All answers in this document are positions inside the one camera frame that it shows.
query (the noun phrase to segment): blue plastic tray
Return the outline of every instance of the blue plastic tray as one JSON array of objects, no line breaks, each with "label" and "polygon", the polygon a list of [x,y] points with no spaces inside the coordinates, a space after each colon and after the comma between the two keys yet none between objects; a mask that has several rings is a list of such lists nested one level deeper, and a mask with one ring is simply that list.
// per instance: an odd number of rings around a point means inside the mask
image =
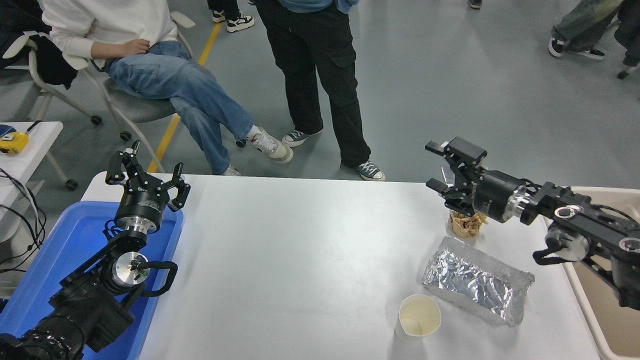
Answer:
[{"label": "blue plastic tray", "polygon": [[[60,290],[60,281],[106,245],[104,222],[112,219],[117,202],[81,201],[69,206],[59,217],[9,303],[0,314],[0,333],[17,338],[32,329],[53,307],[49,298]],[[164,212],[160,231],[149,235],[148,245],[140,252],[150,261],[171,260],[182,231],[182,212]],[[167,270],[151,271],[146,290],[164,284]],[[157,297],[140,297],[131,307],[135,321],[112,344],[95,353],[84,347],[83,360],[127,359],[140,354],[142,344],[156,309]]]}]

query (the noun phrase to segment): beige plastic tray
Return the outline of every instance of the beige plastic tray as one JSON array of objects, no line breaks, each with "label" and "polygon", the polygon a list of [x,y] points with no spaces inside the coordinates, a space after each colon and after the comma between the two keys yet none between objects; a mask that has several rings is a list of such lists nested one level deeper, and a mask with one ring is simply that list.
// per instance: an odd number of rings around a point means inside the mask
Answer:
[{"label": "beige plastic tray", "polygon": [[[573,186],[589,195],[592,204],[608,205],[640,221],[640,190]],[[606,261],[594,258],[602,266]],[[584,317],[605,360],[640,360],[640,311],[618,306],[613,290],[580,263],[565,263]]]}]

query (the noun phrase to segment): hand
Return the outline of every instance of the hand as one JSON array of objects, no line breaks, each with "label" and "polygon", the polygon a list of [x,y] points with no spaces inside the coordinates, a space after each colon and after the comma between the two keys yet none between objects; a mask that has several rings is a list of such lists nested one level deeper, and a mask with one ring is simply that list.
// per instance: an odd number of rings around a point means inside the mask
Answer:
[{"label": "hand", "polygon": [[122,57],[146,54],[149,51],[149,40],[137,38],[121,46]]}]

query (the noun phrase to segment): white sweater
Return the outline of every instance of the white sweater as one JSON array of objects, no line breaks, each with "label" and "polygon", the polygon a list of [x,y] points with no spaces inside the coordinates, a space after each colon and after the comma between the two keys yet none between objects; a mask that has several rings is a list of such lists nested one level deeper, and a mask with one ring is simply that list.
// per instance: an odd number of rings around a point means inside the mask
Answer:
[{"label": "white sweater", "polygon": [[42,7],[54,44],[83,58],[91,58],[94,42],[124,44],[142,38],[153,46],[177,39],[166,0],[43,0]]}]

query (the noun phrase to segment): black jacket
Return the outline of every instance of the black jacket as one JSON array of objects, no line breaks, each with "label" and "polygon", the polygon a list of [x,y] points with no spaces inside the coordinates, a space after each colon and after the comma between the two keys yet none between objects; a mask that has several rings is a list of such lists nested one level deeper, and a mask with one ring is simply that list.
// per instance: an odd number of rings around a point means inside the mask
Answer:
[{"label": "black jacket", "polygon": [[[49,33],[51,27],[42,21],[42,9],[37,0],[0,0],[0,54],[23,35],[24,31]],[[71,86],[77,71],[62,58],[62,52],[48,39],[34,35],[31,37],[38,46],[36,58],[38,73],[47,84]],[[0,58],[0,69],[7,67],[28,54],[23,49],[10,59]]]}]

